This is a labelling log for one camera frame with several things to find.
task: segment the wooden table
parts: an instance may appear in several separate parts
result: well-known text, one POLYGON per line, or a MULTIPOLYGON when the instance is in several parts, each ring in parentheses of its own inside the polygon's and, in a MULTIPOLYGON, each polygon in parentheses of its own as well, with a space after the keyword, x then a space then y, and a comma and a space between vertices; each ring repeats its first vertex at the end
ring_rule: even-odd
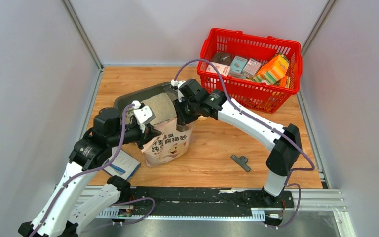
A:
MULTIPOLYGON (((177 67, 107 67, 92 110, 88 127, 93 118, 104 107, 112 107, 117 97, 156 85, 174 78, 177 67)), ((180 80, 199 79, 195 67, 185 68, 180 80)), ((300 129, 303 149, 314 159, 300 108, 295 96, 290 97, 274 114, 255 111, 258 115, 285 126, 292 123, 300 129)), ((144 155, 135 144, 123 146, 123 150, 140 161, 142 166, 131 178, 132 186, 181 186, 181 187, 262 187, 268 168, 265 161, 269 151, 258 141, 237 128, 221 121, 208 118, 197 121, 193 131, 195 140, 188 151, 174 161, 149 168, 144 155), (248 158, 251 171, 247 173, 230 156, 244 155, 248 158)), ((299 157, 295 167, 309 167, 299 157)), ((90 182, 103 185, 109 175, 100 171, 90 182)), ((290 182, 299 183, 303 188, 322 188, 317 171, 294 172, 290 182)))

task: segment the white wall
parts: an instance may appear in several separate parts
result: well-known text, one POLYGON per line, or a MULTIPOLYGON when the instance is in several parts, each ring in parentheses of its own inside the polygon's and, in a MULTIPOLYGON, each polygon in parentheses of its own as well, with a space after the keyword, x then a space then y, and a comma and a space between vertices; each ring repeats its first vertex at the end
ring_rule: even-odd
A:
POLYGON ((0 0, 0 236, 59 181, 98 70, 58 0, 0 0))
POLYGON ((357 236, 379 236, 379 1, 338 1, 304 57, 302 87, 357 236))
POLYGON ((213 27, 304 43, 327 0, 71 0, 103 64, 181 65, 213 27))

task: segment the cat litter bag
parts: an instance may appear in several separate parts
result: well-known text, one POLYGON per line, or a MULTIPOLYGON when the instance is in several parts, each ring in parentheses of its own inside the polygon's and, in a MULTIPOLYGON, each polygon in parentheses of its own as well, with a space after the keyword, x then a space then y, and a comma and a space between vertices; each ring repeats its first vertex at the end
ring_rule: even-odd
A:
POLYGON ((145 154, 148 167, 168 163, 188 150, 194 123, 180 126, 181 131, 178 131, 176 121, 175 118, 157 124, 155 129, 162 134, 143 145, 142 152, 145 154))

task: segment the cable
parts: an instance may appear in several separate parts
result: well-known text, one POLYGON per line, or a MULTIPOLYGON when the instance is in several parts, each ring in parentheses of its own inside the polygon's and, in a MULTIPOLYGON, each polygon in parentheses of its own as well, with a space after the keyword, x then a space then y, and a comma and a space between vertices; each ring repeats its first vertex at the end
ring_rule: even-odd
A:
MULTIPOLYGON (((130 222, 123 222, 122 225, 131 225, 131 224, 135 224, 137 222, 141 222, 143 221, 144 219, 146 219, 154 210, 154 206, 156 205, 156 202, 154 201, 153 198, 151 197, 145 197, 145 198, 141 198, 141 199, 137 199, 137 200, 133 200, 133 201, 128 201, 128 202, 124 202, 124 203, 116 203, 116 204, 113 204, 111 206, 125 206, 125 205, 130 205, 130 204, 133 204, 133 203, 136 203, 136 202, 140 202, 140 201, 146 201, 146 200, 150 200, 153 202, 153 205, 152 205, 152 208, 150 209, 150 211, 144 215, 143 217, 137 219, 137 220, 134 220, 134 221, 130 221, 130 222)), ((95 228, 92 228, 92 229, 89 229, 89 230, 86 230, 86 231, 82 231, 82 233, 86 233, 86 232, 90 232, 90 231, 94 231, 94 230, 97 230, 97 229, 100 229, 102 227, 105 227, 105 226, 112 226, 113 223, 108 223, 108 224, 104 224, 104 225, 100 225, 100 226, 97 226, 95 228)))
POLYGON ((257 119, 256 117, 246 113, 245 111, 243 111, 241 108, 239 108, 232 100, 231 100, 231 97, 229 96, 227 90, 226 90, 226 86, 225 86, 225 82, 223 80, 223 77, 222 75, 220 74, 219 70, 217 70, 217 68, 214 66, 214 64, 212 64, 210 61, 206 60, 206 59, 194 59, 194 60, 191 60, 187 63, 185 63, 184 65, 182 65, 181 68, 179 68, 179 70, 177 71, 175 77, 174 77, 174 81, 177 80, 178 78, 178 75, 179 73, 182 71, 182 69, 184 69, 184 67, 186 67, 188 64, 190 63, 193 63, 193 62, 205 62, 205 63, 208 63, 211 67, 213 67, 214 71, 216 71, 217 75, 219 76, 219 79, 220 79, 220 83, 222 84, 222 87, 223 87, 223 92, 225 93, 225 96, 227 98, 227 100, 229 101, 230 104, 233 105, 233 107, 238 110, 241 114, 244 114, 246 115, 247 117, 251 118, 252 120, 258 122, 259 124, 261 124, 262 126, 268 128, 269 130, 271 131, 274 131, 276 132, 278 135, 280 135, 281 137, 283 137, 285 140, 287 140, 294 148, 296 148, 297 151, 300 152, 301 155, 303 155, 303 157, 308 161, 308 163, 310 164, 310 168, 292 168, 290 170, 290 172, 288 173, 287 175, 287 178, 285 180, 285 183, 284 185, 286 187, 289 187, 289 186, 293 186, 293 185, 296 185, 298 188, 299 188, 299 199, 297 201, 297 207, 296 207, 296 210, 294 211, 294 216, 284 225, 280 226, 280 227, 275 227, 276 229, 278 228, 283 228, 283 227, 286 227, 288 226, 289 224, 292 223, 292 221, 294 220, 294 218, 296 217, 297 215, 297 212, 299 211, 299 207, 300 207, 300 199, 301 199, 301 187, 299 184, 297 183, 292 183, 292 184, 289 184, 287 185, 287 182, 288 180, 290 179, 291 177, 291 174, 294 172, 294 171, 297 171, 297 170, 305 170, 305 171, 313 171, 315 169, 315 165, 314 163, 312 162, 312 160, 308 157, 308 155, 293 141, 291 140, 287 135, 285 135, 284 133, 280 132, 279 130, 277 130, 276 128, 273 128, 272 126, 270 126, 269 124, 266 124, 265 122, 257 119))
MULTIPOLYGON (((126 119, 126 114, 127 114, 127 110, 130 109, 131 107, 133 107, 134 104, 130 104, 130 105, 127 105, 124 110, 123 110, 123 116, 122 116, 122 121, 125 121, 126 119)), ((79 176, 82 176, 84 174, 89 174, 89 173, 92 173, 92 172, 96 172, 96 171, 99 171, 101 169, 104 169, 106 168, 107 166, 109 166, 110 164, 112 164, 114 162, 114 160, 117 158, 118 154, 120 153, 121 151, 121 147, 123 145, 123 142, 124 142, 124 135, 125 135, 125 122, 122 122, 121 123, 121 135, 120 135, 120 143, 118 144, 118 149, 117 151, 115 152, 113 158, 107 162, 106 164, 100 166, 100 167, 97 167, 97 168, 94 168, 94 169, 90 169, 90 170, 86 170, 84 172, 81 172, 81 173, 78 173, 74 176, 72 176, 70 179, 68 179, 65 183, 63 183, 62 187, 59 189, 59 191, 56 193, 56 195, 54 196, 53 200, 51 201, 50 205, 48 206, 47 208, 47 211, 44 213, 43 215, 43 218, 40 220, 40 224, 37 225, 37 227, 31 232, 31 234, 28 236, 28 237, 33 237, 35 233, 37 233, 37 231, 43 226, 43 224, 45 223, 45 221, 47 220, 47 217, 48 215, 50 214, 51 210, 53 209, 54 205, 56 204, 57 200, 59 199, 60 197, 60 194, 62 194, 63 190, 67 188, 68 184, 73 181, 75 178, 79 177, 79 176)))

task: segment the bag with chinese text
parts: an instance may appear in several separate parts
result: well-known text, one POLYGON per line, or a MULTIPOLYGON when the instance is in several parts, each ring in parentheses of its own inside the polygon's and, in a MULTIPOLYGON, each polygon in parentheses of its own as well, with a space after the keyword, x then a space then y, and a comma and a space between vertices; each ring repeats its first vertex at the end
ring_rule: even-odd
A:
POLYGON ((175 118, 154 126, 162 134, 143 145, 141 150, 145 154, 148 167, 168 163, 182 156, 188 150, 194 123, 180 126, 180 131, 178 131, 176 121, 175 118))

